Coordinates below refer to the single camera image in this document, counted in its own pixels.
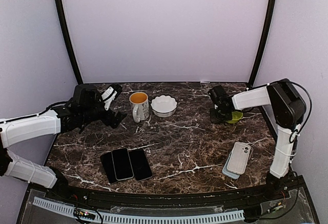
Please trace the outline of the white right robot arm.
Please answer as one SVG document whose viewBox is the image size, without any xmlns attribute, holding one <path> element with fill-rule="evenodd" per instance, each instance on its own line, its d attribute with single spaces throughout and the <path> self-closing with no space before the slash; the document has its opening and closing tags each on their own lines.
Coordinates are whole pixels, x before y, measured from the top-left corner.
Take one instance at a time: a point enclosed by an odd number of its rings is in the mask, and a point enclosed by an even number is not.
<svg viewBox="0 0 328 224">
<path fill-rule="evenodd" d="M 226 123 L 232 119 L 232 112 L 248 108 L 271 106 L 278 128 L 274 159 L 268 174 L 269 178 L 281 179 L 289 172 L 290 164 L 295 156 L 296 141 L 303 126 L 307 106 L 296 86 L 301 85 L 281 79 L 259 87 L 228 95 L 223 86 L 218 85 L 208 91 L 214 107 L 211 119 L 214 123 Z"/>
</svg>

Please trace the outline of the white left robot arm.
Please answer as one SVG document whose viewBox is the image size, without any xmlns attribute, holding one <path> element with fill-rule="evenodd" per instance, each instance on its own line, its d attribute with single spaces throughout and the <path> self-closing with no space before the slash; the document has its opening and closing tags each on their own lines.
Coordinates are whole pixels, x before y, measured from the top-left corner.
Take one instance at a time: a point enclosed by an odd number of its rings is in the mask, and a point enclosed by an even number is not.
<svg viewBox="0 0 328 224">
<path fill-rule="evenodd" d="M 63 134 L 75 129 L 81 132 L 95 121 L 117 128 L 127 116 L 111 110 L 111 103 L 122 92 L 122 86 L 111 84 L 104 92 L 90 84 L 80 84 L 72 98 L 48 106 L 43 112 L 1 120 L 1 176 L 17 178 L 48 189 L 61 201 L 72 198 L 66 178 L 55 168 L 38 165 L 22 158 L 9 148 L 19 142 L 44 135 Z"/>
</svg>

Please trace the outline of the beige phone case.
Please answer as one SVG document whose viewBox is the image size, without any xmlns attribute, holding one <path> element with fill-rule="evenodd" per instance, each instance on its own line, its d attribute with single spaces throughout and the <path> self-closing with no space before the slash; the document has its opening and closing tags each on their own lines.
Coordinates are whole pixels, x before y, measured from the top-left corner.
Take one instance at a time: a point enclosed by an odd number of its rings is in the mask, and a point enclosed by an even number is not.
<svg viewBox="0 0 328 224">
<path fill-rule="evenodd" d="M 227 165 L 227 170 L 242 175 L 246 170 L 250 152 L 251 147 L 249 145 L 242 142 L 235 142 Z"/>
</svg>

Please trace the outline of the silver-edged phone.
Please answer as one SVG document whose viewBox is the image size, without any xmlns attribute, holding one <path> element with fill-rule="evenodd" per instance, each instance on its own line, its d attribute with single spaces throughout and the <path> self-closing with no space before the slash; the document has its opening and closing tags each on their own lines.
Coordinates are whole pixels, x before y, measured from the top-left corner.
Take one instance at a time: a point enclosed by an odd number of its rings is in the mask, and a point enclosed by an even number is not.
<svg viewBox="0 0 328 224">
<path fill-rule="evenodd" d="M 117 180 L 126 180 L 134 177 L 127 148 L 113 150 L 112 160 Z"/>
</svg>

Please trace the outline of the clear magsafe phone case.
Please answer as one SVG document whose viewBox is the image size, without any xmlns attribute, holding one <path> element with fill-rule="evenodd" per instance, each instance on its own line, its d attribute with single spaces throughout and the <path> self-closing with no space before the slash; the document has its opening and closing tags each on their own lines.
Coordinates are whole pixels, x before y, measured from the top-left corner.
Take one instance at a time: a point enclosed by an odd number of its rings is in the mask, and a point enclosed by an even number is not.
<svg viewBox="0 0 328 224">
<path fill-rule="evenodd" d="M 246 171 L 246 168 L 247 168 L 247 166 L 249 165 L 249 163 L 250 163 L 250 160 L 251 160 L 251 158 L 252 158 L 253 152 L 254 152 L 254 149 L 253 149 L 253 147 L 250 147 L 250 150 L 249 150 L 249 156 L 248 156 L 248 160 L 247 160 L 247 163 L 246 163 L 246 165 L 245 165 L 245 169 L 244 169 L 244 172 L 243 172 L 242 174 L 244 174 L 244 173 L 245 173 L 245 171 Z"/>
</svg>

